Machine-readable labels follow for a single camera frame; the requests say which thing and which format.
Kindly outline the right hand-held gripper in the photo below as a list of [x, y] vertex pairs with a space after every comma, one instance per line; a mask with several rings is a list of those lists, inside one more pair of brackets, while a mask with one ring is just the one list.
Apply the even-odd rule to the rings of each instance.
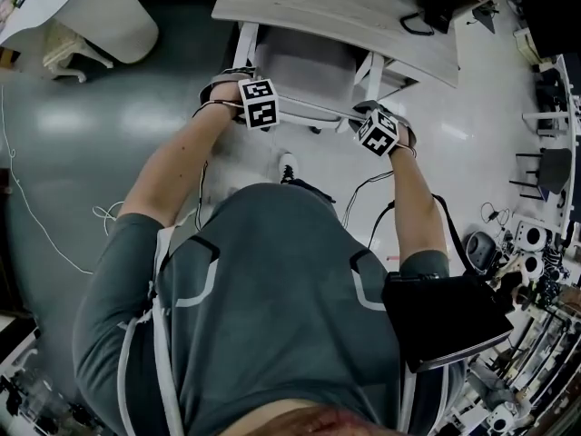
[[396, 147], [416, 154], [416, 136], [410, 123], [403, 117], [380, 108], [376, 100], [365, 100], [352, 107], [358, 114], [366, 114], [364, 122], [348, 120], [358, 143], [378, 157], [391, 155]]

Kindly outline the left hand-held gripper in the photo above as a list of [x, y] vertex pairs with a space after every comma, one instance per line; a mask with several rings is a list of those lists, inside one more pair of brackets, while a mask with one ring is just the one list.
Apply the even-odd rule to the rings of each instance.
[[[239, 100], [211, 99], [215, 87], [236, 84]], [[278, 124], [278, 94], [273, 82], [257, 74], [255, 66], [228, 68], [214, 76], [199, 93], [201, 107], [224, 104], [234, 109], [233, 121], [248, 129], [270, 129]]]

